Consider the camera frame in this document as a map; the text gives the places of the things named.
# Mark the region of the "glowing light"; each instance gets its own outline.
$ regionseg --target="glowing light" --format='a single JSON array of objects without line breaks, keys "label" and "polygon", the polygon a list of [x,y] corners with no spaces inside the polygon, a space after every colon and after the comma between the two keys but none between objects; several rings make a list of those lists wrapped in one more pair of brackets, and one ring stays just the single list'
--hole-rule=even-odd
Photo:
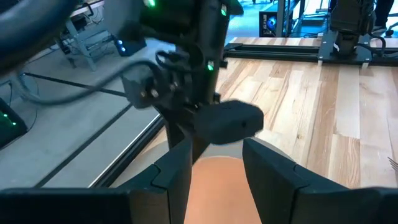
[{"label": "glowing light", "polygon": [[274,30],[275,29],[275,25],[276,25],[276,18],[275,17],[269,18],[268,21],[267,21],[268,29]]},{"label": "glowing light", "polygon": [[150,7],[155,7],[156,5],[155,0],[148,0],[148,3]]}]

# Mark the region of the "green led light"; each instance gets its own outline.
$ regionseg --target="green led light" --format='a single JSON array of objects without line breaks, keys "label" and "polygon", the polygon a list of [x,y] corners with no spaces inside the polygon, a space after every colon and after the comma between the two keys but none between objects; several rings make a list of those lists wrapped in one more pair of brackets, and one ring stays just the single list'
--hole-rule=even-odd
[{"label": "green led light", "polygon": [[155,0],[148,0],[148,3],[150,7],[155,7],[156,5]]}]

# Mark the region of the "orange object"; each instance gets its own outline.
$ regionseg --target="orange object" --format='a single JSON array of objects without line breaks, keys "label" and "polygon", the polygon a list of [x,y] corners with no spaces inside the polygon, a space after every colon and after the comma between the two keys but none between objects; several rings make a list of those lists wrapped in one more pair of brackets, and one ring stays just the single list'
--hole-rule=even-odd
[{"label": "orange object", "polygon": [[203,223],[261,224],[241,159],[207,157],[193,166],[185,224]]}]

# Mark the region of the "black cable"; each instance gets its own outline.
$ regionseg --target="black cable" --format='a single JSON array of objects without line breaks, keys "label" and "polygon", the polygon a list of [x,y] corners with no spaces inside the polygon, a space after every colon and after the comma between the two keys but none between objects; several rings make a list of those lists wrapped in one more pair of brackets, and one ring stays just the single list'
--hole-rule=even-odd
[{"label": "black cable", "polygon": [[11,101],[12,101],[12,83],[8,83],[8,85],[10,86],[10,100],[8,102],[8,106],[11,107]]},{"label": "black cable", "polygon": [[147,65],[152,70],[152,72],[154,74],[159,74],[161,72],[160,68],[151,61],[138,61],[138,62],[129,63],[129,64],[121,67],[118,71],[114,72],[109,77],[100,81],[92,89],[87,89],[87,90],[81,91],[79,93],[70,95],[70,96],[64,96],[59,99],[51,99],[51,100],[44,100],[44,99],[41,99],[40,97],[38,97],[37,95],[32,94],[30,92],[30,90],[24,85],[23,80],[18,75],[18,71],[15,72],[11,76],[11,82],[13,85],[15,85],[15,87],[21,93],[21,95],[27,101],[29,101],[33,104],[41,105],[41,106],[65,105],[65,104],[72,103],[76,100],[81,100],[83,98],[86,98],[87,96],[90,96],[91,94],[99,91],[100,89],[104,88],[106,85],[110,84],[115,79],[122,77],[127,71],[129,71],[130,69],[132,69],[133,67],[136,67],[138,65]]},{"label": "black cable", "polygon": [[[36,94],[37,94],[37,96],[40,96],[39,84],[37,83],[37,80],[34,77],[32,77],[32,78],[33,78],[33,81],[35,81],[35,83],[36,83]],[[38,113],[39,113],[39,109],[36,108],[35,119],[33,120],[32,124],[30,125],[29,129],[27,130],[27,132],[32,130],[32,128],[35,126],[35,123],[37,121],[37,114]]]},{"label": "black cable", "polygon": [[366,44],[362,44],[362,43],[358,43],[357,46],[359,47],[363,47],[365,49],[368,49],[370,52],[372,52],[372,54],[377,55],[379,57],[396,57],[398,55],[394,55],[394,54],[385,54],[384,52],[386,51],[386,40],[383,37],[380,36],[376,36],[372,33],[369,33],[369,36],[371,37],[371,39],[379,39],[381,40],[381,50],[376,50],[373,47],[370,47]]},{"label": "black cable", "polygon": [[371,37],[371,39],[379,39],[381,40],[381,54],[384,55],[384,51],[386,51],[386,40],[383,37],[374,35],[372,33],[369,33],[369,36]]},{"label": "black cable", "polygon": [[196,57],[192,57],[192,58],[199,58],[198,62],[197,62],[197,66],[191,68],[191,69],[186,69],[183,68],[181,66],[178,65],[169,65],[166,64],[165,62],[161,61],[160,57],[164,57],[164,58],[169,58],[172,59],[172,57],[175,57],[175,54],[169,54],[167,52],[164,51],[159,51],[156,52],[155,55],[155,59],[156,62],[164,68],[167,68],[171,71],[175,71],[175,72],[186,72],[186,73],[195,73],[195,72],[199,72],[200,70],[203,70],[205,67],[205,54],[203,53],[203,51],[201,50],[201,48],[194,42],[189,41],[189,40],[185,40],[185,39],[181,39],[181,38],[177,38],[174,37],[172,35],[167,35],[167,34],[159,34],[156,31],[152,30],[152,29],[141,29],[139,31],[143,36],[146,37],[152,37],[158,40],[163,40],[166,42],[170,42],[170,43],[174,43],[176,46],[182,47],[186,50],[189,51],[189,53],[191,55],[195,55]]},{"label": "black cable", "polygon": [[311,33],[311,32],[293,32],[293,33],[289,34],[289,37],[291,37],[292,34],[304,34],[304,36],[303,36],[304,38],[316,38],[316,37],[318,37],[318,34],[324,32],[324,31],[326,31],[326,30],[327,30],[327,29],[323,29],[323,30],[319,31],[319,33]]},{"label": "black cable", "polygon": [[92,18],[88,17],[86,14],[83,13],[83,15],[89,19],[91,22],[95,23],[96,25],[100,24],[102,22],[103,19],[100,19],[99,21],[94,21]]},{"label": "black cable", "polygon": [[92,19],[96,19],[98,17],[98,15],[100,14],[100,10],[98,10],[98,8],[96,8],[95,10],[96,10],[97,13],[96,13],[95,17],[92,18]]}]

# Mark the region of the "blue led light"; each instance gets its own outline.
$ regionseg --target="blue led light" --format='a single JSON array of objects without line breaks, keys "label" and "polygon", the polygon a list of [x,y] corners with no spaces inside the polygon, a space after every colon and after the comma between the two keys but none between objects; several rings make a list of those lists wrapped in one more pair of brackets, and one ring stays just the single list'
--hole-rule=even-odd
[{"label": "blue led light", "polygon": [[271,17],[268,19],[267,21],[267,27],[270,30],[274,30],[276,26],[276,18],[275,17]]}]

